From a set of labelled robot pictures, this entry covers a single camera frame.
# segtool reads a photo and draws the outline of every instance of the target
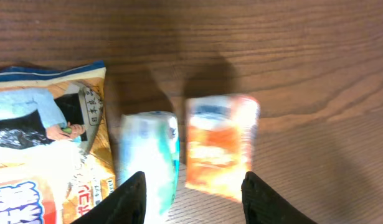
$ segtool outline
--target brown wood grain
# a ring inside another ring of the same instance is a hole
[[[383,0],[0,0],[0,67],[104,60],[120,115],[248,93],[253,170],[318,223],[383,223]],[[184,188],[168,223],[244,223],[241,204]]]

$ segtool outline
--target wooden surface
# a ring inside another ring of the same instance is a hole
[[[185,98],[248,93],[263,180],[318,223],[383,223],[383,0],[0,0],[0,67],[99,59],[114,148],[122,113],[183,127]],[[185,168],[168,223],[245,222]]]

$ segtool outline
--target blue sleeve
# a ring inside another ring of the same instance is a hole
[[[67,120],[60,108],[55,104],[54,97],[49,90],[37,89],[32,97],[37,104],[37,111],[44,128],[55,124],[58,124],[61,128],[67,127]]]

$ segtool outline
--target human hand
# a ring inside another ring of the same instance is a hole
[[[83,134],[86,131],[84,125],[80,125],[80,124],[72,124],[71,125],[71,123],[68,122],[67,126],[70,127],[72,130],[71,135],[70,135],[71,139],[75,139],[76,137],[78,137],[79,135]]]
[[[46,128],[46,136],[51,140],[71,139],[70,135],[63,132],[58,124]]]

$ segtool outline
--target candy wrapper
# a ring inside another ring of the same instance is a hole
[[[105,70],[0,71],[0,224],[71,223],[114,191]]]
[[[122,117],[118,183],[138,171],[146,175],[145,224],[165,221],[174,202],[179,173],[179,134],[174,114],[154,111]]]
[[[260,108],[246,95],[187,101],[186,187],[241,202]]]

